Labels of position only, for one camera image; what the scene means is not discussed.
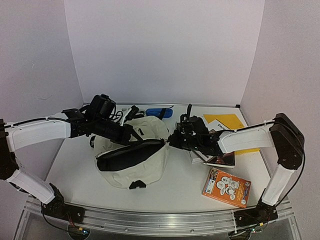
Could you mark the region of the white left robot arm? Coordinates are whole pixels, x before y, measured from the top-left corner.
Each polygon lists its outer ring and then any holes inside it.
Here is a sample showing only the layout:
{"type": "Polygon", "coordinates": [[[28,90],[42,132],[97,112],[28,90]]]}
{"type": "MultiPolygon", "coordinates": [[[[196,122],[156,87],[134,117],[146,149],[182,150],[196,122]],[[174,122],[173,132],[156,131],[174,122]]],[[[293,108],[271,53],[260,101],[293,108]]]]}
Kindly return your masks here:
{"type": "Polygon", "coordinates": [[[15,151],[34,144],[57,139],[97,135],[122,145],[128,145],[134,129],[125,123],[96,119],[93,121],[71,121],[69,119],[45,117],[23,123],[6,125],[0,123],[0,178],[34,196],[47,205],[57,218],[67,213],[62,197],[49,183],[25,171],[18,163],[15,151]]]}

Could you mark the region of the white Decorate Furniture book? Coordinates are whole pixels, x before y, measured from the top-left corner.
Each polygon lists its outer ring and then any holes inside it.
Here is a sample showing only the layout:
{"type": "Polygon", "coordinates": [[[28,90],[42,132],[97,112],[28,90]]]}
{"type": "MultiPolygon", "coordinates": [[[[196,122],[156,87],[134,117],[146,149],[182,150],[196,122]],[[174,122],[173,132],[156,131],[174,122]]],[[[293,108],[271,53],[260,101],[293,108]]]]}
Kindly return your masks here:
{"type": "MultiPolygon", "coordinates": [[[[205,126],[208,128],[209,133],[215,133],[220,130],[228,130],[223,123],[218,120],[213,120],[208,123],[206,119],[204,119],[205,126]]],[[[235,167],[235,153],[226,153],[223,156],[209,156],[204,155],[200,151],[191,151],[189,153],[190,160],[192,164],[205,164],[216,167],[223,168],[234,168],[235,167]]]]}

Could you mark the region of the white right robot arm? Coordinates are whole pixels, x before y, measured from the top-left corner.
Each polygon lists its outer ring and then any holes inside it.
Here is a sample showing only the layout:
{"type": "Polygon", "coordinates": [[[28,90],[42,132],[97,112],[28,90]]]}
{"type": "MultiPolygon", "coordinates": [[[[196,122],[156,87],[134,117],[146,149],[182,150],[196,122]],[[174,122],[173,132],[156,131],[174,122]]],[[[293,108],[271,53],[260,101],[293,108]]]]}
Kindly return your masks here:
{"type": "Polygon", "coordinates": [[[292,174],[303,169],[306,161],[305,137],[284,113],[260,124],[215,133],[209,132],[200,117],[183,114],[168,142],[174,148],[199,151],[212,157],[242,150],[275,148],[277,167],[261,197],[261,201],[269,206],[276,205],[292,174]]]}

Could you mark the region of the cream white backpack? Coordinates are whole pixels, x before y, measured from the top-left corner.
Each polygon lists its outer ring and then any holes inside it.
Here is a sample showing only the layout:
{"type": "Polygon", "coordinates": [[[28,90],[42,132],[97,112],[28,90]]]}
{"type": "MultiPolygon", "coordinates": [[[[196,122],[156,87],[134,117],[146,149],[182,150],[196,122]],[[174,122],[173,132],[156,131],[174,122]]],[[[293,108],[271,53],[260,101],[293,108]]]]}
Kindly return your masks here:
{"type": "Polygon", "coordinates": [[[90,139],[96,167],[115,188],[145,188],[161,179],[169,153],[170,135],[165,123],[156,116],[146,116],[126,122],[142,138],[132,136],[130,145],[121,145],[95,135],[90,139]]]}

